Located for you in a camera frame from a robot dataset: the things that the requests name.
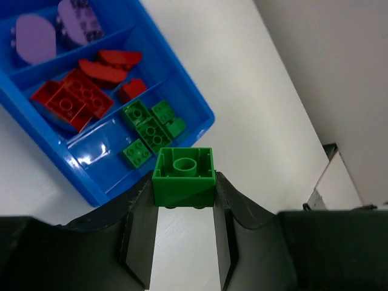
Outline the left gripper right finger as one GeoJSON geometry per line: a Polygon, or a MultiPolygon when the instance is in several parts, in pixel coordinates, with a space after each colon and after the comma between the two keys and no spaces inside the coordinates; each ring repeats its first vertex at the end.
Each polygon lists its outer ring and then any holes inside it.
{"type": "Polygon", "coordinates": [[[272,213],[216,173],[222,290],[386,290],[385,210],[272,213]]]}

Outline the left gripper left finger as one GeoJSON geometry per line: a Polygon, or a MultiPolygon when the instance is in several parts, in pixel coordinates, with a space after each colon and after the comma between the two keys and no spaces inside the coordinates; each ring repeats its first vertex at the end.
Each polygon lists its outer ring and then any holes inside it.
{"type": "Polygon", "coordinates": [[[2,290],[147,290],[158,208],[152,174],[66,225],[1,218],[2,290]]]}

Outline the green lego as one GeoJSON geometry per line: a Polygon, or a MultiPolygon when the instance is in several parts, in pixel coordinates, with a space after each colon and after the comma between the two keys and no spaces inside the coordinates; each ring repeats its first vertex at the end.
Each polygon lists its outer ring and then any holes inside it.
{"type": "Polygon", "coordinates": [[[175,117],[175,112],[171,108],[170,104],[164,99],[161,100],[159,103],[155,104],[150,109],[150,113],[162,125],[171,121],[175,117]]]}
{"type": "Polygon", "coordinates": [[[213,207],[216,178],[212,148],[161,148],[152,184],[158,207],[213,207]]]}

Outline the green small lego brick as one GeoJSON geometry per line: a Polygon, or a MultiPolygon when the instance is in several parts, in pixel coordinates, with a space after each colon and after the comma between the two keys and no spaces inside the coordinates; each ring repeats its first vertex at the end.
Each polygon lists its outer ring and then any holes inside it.
{"type": "Polygon", "coordinates": [[[176,138],[186,129],[186,124],[182,118],[172,118],[163,127],[171,138],[176,138]]]}

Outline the red round lego brick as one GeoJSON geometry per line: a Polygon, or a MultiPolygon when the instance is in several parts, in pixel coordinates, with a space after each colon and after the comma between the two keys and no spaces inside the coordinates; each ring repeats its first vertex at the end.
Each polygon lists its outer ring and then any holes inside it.
{"type": "Polygon", "coordinates": [[[93,117],[84,101],[56,81],[47,81],[30,102],[51,123],[72,133],[83,130],[93,117]]]}

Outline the small red lego brick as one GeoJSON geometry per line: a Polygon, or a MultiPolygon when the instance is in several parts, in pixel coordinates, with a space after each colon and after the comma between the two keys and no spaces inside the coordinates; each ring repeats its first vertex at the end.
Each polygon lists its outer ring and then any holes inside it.
{"type": "Polygon", "coordinates": [[[119,100],[122,103],[127,103],[144,93],[146,90],[147,86],[142,79],[131,79],[130,82],[123,84],[118,90],[119,100]]]}

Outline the purple base lego brick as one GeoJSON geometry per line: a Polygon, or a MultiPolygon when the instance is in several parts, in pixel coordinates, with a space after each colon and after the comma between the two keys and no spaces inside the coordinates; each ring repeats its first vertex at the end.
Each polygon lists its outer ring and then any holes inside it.
{"type": "Polygon", "coordinates": [[[60,1],[56,30],[63,46],[70,49],[85,46],[104,37],[99,19],[88,1],[60,1]]]}

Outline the purple round lego brick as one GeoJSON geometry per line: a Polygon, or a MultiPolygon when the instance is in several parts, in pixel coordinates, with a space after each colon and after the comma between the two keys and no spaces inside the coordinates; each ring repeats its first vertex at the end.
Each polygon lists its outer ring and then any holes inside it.
{"type": "Polygon", "coordinates": [[[13,60],[18,66],[35,65],[56,57],[56,30],[37,14],[18,16],[11,29],[13,60]]]}

